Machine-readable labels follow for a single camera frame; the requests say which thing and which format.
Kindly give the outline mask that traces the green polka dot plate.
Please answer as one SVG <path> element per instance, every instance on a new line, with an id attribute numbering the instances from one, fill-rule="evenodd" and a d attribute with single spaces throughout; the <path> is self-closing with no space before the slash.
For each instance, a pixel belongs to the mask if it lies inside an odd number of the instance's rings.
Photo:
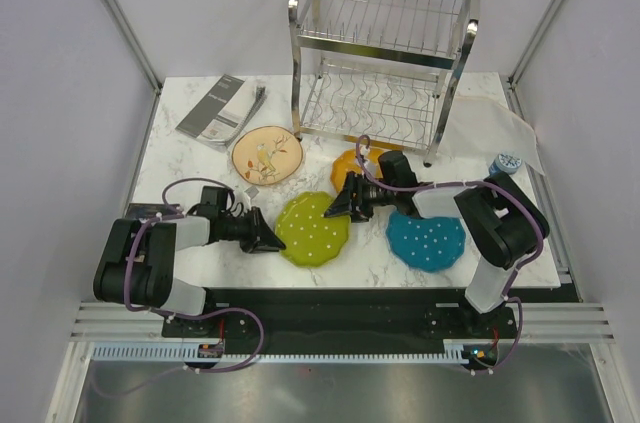
<path id="1" fill-rule="evenodd" d="M 282 257 L 298 267 L 317 268 L 337 258 L 349 240 L 348 216 L 325 217 L 333 198 L 323 191 L 303 192 L 278 215 L 276 236 L 285 244 Z"/>

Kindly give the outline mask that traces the blue polka dot plate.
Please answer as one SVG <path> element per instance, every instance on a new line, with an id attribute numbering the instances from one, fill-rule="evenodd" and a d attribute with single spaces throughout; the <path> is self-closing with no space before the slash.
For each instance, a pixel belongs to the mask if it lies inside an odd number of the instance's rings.
<path id="1" fill-rule="evenodd" d="M 428 273 L 451 268 L 465 251 L 466 233 L 458 218 L 416 219 L 394 211 L 385 234 L 393 255 Z"/>

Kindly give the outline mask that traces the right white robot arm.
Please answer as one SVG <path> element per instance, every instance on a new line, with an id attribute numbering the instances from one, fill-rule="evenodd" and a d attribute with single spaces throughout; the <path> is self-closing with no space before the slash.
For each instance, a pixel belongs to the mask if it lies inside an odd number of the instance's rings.
<path id="1" fill-rule="evenodd" d="M 544 215 L 505 172 L 480 181 L 421 183 L 400 151 L 379 157 L 380 177 L 370 174 L 362 156 L 356 161 L 359 171 L 347 173 L 325 217 L 367 222 L 376 208 L 393 207 L 386 230 L 390 249 L 423 271 L 449 268 L 472 242 L 479 261 L 465 290 L 469 305 L 457 320 L 465 334 L 483 335 L 520 268 L 541 254 L 550 232 Z"/>

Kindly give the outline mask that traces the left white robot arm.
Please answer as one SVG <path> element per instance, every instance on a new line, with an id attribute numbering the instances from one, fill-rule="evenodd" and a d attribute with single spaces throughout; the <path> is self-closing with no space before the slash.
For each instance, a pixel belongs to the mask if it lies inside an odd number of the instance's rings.
<path id="1" fill-rule="evenodd" d="M 280 252 L 286 245 L 260 208 L 234 209 L 231 187 L 207 178 L 190 180 L 205 184 L 200 201 L 190 210 L 170 204 L 164 190 L 164 213 L 115 220 L 93 279 L 93 294 L 130 311 L 176 315 L 196 335 L 208 336 L 218 328 L 220 314 L 206 303 L 205 288 L 175 277 L 176 254 L 219 242 L 236 242 L 246 254 Z"/>

